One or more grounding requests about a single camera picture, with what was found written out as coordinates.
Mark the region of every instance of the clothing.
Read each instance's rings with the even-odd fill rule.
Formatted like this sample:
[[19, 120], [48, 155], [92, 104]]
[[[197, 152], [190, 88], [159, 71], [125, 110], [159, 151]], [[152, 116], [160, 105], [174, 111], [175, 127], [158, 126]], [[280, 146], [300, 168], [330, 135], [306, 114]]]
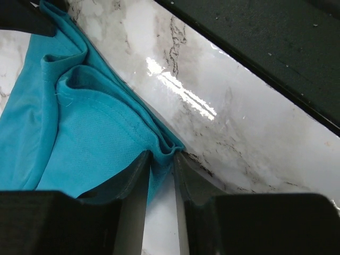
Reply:
[[149, 199], [183, 144], [107, 66], [64, 13], [45, 1], [54, 37], [32, 35], [0, 118], [0, 189], [77, 197], [151, 150]]

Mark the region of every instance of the marble surface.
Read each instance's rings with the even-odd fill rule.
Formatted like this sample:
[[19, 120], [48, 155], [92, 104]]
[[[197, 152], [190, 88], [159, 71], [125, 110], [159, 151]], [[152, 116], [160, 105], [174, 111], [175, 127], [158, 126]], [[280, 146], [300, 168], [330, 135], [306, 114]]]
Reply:
[[[164, 8], [70, 0], [69, 14], [220, 188], [319, 192], [340, 204], [340, 138]], [[0, 113], [29, 37], [0, 31]], [[142, 254], [179, 254], [172, 175], [148, 208]]]

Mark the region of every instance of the black plastic part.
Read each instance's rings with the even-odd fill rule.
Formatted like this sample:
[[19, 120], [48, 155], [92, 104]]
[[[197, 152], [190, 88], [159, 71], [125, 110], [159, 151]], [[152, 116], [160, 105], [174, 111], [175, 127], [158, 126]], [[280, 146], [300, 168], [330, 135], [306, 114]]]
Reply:
[[181, 255], [335, 254], [340, 217], [318, 194], [227, 195], [177, 153], [174, 177]]
[[73, 199], [56, 191], [0, 192], [0, 254], [140, 255], [151, 153]]
[[339, 0], [155, 1], [340, 135]]
[[[53, 37], [55, 25], [40, 12], [39, 7], [34, 7], [31, 2], [39, 5], [40, 0], [0, 0], [0, 29]], [[65, 0], [48, 2], [62, 11], [67, 11], [68, 4]]]

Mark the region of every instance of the cloth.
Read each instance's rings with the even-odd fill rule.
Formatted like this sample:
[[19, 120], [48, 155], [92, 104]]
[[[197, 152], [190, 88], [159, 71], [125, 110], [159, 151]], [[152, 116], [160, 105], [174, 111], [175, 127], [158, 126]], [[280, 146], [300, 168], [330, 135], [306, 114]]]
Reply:
[[67, 13], [40, 1], [55, 37], [32, 35], [0, 118], [0, 189], [77, 197], [151, 150], [149, 195], [164, 180], [177, 139], [107, 66]]

